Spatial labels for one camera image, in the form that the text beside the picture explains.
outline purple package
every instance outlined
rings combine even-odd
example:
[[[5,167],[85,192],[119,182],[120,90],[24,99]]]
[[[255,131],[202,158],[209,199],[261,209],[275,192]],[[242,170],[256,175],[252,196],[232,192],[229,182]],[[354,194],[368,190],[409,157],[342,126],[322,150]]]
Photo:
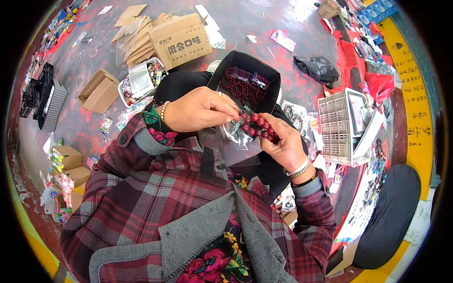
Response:
[[[294,52],[294,47],[296,46],[296,42],[290,39],[283,31],[277,29],[271,36],[270,39],[273,39],[276,43],[280,44],[281,46],[285,47],[291,52]]]

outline red bead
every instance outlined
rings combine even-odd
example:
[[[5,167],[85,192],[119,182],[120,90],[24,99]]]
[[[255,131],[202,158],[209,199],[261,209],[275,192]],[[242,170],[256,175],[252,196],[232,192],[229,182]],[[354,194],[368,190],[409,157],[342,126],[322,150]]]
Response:
[[[264,121],[264,118],[261,118],[261,117],[260,117],[260,118],[256,121],[256,124],[257,124],[258,126],[262,126],[262,125],[264,125],[265,122],[266,122],[266,121]]]
[[[241,129],[244,131],[244,132],[248,132],[248,130],[250,129],[249,125],[247,124],[242,124],[241,125]]]

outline black button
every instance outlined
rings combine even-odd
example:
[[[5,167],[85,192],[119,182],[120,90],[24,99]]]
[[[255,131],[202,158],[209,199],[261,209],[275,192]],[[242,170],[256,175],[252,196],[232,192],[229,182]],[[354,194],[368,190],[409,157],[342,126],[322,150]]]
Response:
[[[124,134],[124,133],[121,134],[120,138],[118,139],[118,143],[123,145],[126,143],[126,141],[127,141],[127,134]]]

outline white plastic crate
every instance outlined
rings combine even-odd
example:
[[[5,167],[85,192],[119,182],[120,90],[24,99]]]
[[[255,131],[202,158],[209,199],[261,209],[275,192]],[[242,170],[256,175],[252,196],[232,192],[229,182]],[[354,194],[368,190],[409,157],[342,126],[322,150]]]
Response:
[[[327,162],[358,166],[369,161],[369,150],[360,160],[353,158],[353,127],[347,92],[361,94],[350,88],[329,97],[318,99],[318,110],[323,135],[323,157]]]

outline person's left hand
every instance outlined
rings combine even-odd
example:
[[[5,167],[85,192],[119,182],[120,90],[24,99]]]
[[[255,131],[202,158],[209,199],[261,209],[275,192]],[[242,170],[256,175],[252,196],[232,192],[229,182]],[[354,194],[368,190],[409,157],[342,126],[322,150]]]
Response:
[[[156,110],[160,115],[161,107]],[[164,123],[175,132],[185,133],[222,125],[238,117],[239,107],[231,98],[201,86],[168,103]]]

